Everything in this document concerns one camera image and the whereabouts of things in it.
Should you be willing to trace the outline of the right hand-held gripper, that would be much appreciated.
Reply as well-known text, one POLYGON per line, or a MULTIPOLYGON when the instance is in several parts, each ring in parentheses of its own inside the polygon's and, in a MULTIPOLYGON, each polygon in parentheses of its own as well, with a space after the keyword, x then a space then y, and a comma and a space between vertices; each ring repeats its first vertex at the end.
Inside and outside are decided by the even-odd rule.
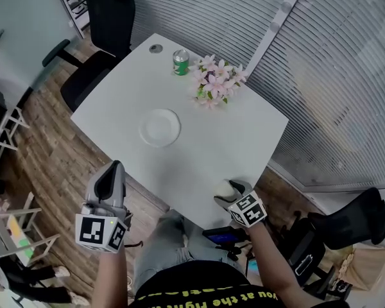
POLYGON ((253 187, 242 180, 229 180, 230 185, 243 198, 238 196, 214 196, 214 201, 222 208, 228 208, 229 213, 240 225, 250 228, 255 224, 262 222, 267 217, 267 212, 262 200, 253 187))

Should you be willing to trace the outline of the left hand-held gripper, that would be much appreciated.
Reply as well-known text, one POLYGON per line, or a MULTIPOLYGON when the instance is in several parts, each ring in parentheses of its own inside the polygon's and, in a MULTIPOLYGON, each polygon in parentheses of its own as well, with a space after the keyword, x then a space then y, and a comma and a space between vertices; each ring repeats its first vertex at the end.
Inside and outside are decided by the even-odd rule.
POLYGON ((97 252, 117 253, 130 229, 130 211, 111 206, 123 206, 125 196, 125 170, 120 161, 111 161, 92 175, 85 195, 88 203, 76 214, 76 243, 97 252))

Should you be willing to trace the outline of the small cream round object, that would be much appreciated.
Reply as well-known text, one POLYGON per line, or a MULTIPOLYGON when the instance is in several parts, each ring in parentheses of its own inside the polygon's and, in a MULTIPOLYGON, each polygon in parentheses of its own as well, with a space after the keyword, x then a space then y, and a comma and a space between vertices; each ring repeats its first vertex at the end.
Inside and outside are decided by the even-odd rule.
POLYGON ((228 180, 222 180, 215 188, 214 195, 227 200, 232 200, 235 197, 235 188, 228 180))

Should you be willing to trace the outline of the white plate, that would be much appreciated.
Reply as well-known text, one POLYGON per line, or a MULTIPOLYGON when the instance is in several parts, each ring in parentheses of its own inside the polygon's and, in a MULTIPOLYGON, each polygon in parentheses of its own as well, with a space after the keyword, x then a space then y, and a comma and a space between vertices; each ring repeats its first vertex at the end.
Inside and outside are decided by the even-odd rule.
POLYGON ((151 147, 164 148, 174 143, 180 135, 181 123, 170 109, 147 112, 139 123, 141 139, 151 147))

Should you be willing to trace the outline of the person's left forearm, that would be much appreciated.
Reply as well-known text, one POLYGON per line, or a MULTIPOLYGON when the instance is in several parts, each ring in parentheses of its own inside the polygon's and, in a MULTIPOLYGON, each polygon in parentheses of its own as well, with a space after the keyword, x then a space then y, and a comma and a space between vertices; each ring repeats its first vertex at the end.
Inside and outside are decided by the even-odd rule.
POLYGON ((128 308, 126 253, 123 246, 117 253, 100 253, 91 307, 128 308))

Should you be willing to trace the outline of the person's right forearm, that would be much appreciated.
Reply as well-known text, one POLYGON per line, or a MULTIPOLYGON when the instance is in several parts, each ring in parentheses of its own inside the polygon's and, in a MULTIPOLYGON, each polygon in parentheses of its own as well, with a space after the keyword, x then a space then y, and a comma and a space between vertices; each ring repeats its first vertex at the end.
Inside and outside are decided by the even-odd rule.
POLYGON ((263 223, 248 229, 262 284, 274 291, 287 308, 305 307, 302 289, 263 223))

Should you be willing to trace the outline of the black device with blue screen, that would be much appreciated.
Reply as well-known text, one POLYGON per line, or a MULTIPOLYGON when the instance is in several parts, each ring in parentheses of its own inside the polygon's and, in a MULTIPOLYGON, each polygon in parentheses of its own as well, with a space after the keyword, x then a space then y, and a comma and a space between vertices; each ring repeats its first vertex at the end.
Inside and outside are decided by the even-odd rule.
POLYGON ((233 227, 221 227, 204 230, 202 235, 218 245, 241 242, 238 230, 233 227))

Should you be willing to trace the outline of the white table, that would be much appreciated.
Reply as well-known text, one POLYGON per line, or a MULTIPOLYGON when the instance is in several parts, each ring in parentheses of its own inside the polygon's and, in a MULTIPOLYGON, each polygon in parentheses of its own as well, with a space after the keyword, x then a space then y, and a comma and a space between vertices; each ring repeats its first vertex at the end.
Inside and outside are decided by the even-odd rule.
POLYGON ((224 179, 255 185, 277 147, 287 117, 244 86, 228 104, 208 109, 189 99, 190 74, 173 72, 180 45, 153 34, 123 59, 73 113, 75 125, 149 192, 196 225, 211 229, 231 217, 214 201, 224 179), (150 53, 153 44, 161 53, 150 53), (139 135, 154 109, 177 114, 181 131, 165 148, 139 135))

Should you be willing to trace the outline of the person's legs in grey trousers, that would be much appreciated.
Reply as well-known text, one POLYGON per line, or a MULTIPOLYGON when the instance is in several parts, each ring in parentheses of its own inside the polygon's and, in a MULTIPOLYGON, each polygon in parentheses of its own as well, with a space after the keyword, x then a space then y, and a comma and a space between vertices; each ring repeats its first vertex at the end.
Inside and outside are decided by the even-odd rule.
POLYGON ((203 229, 171 209, 160 217, 135 259, 134 291, 158 272, 191 261, 215 261, 227 264, 240 275, 243 269, 227 257, 228 252, 202 235, 203 229))

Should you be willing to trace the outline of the yellow paper sheet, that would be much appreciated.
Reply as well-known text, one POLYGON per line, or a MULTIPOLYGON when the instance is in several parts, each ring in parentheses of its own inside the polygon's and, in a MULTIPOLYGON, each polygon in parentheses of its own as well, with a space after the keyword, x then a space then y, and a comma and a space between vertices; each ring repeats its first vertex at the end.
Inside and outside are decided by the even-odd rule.
POLYGON ((7 228, 10 231, 10 236, 14 241, 21 240, 23 231, 14 215, 8 216, 7 228))

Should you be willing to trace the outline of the white stool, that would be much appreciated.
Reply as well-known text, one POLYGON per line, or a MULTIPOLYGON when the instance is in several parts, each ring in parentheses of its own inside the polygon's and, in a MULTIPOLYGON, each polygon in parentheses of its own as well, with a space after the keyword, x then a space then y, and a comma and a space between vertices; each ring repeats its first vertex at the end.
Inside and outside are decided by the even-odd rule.
POLYGON ((19 126, 27 129, 30 128, 22 114, 22 110, 19 107, 15 107, 13 110, 7 111, 0 122, 1 147, 14 151, 18 150, 18 147, 13 141, 13 136, 19 126))

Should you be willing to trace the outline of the pink flower bouquet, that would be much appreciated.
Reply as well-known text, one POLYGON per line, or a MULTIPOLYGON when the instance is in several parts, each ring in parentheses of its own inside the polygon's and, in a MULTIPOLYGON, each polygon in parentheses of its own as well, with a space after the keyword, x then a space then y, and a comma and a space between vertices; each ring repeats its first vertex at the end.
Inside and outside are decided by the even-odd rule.
POLYGON ((199 107, 214 108, 228 104, 230 98, 246 83, 248 72, 242 64, 230 64, 215 55, 206 55, 189 66, 193 85, 191 100, 199 107))

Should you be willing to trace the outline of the white folding rack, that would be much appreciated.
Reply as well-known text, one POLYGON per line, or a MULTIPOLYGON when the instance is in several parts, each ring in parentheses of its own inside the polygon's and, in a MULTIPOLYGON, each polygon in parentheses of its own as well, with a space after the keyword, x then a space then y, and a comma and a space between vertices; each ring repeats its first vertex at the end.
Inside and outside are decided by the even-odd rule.
POLYGON ((0 212, 0 258, 15 255, 25 267, 30 267, 44 258, 60 237, 60 234, 45 236, 42 233, 35 222, 42 209, 31 206, 34 198, 34 194, 29 193, 22 209, 0 212), (7 228, 9 215, 14 215, 22 228, 20 241, 14 241, 10 236, 7 228))

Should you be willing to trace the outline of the green drink can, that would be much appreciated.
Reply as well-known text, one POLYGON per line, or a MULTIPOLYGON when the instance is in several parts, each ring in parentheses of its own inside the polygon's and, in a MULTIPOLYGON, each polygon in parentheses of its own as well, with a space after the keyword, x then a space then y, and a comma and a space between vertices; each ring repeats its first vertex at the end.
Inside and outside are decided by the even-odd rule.
POLYGON ((176 75, 186 75, 189 71, 189 53, 180 49, 173 53, 173 72, 176 75))

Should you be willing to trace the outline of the cardboard box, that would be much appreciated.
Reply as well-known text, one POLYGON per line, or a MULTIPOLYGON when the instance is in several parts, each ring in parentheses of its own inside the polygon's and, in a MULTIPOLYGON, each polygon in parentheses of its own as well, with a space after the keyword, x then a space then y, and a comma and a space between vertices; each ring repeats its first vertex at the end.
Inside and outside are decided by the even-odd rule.
POLYGON ((337 281, 352 285, 359 291, 377 289, 385 277, 384 248, 354 248, 342 262, 337 281))

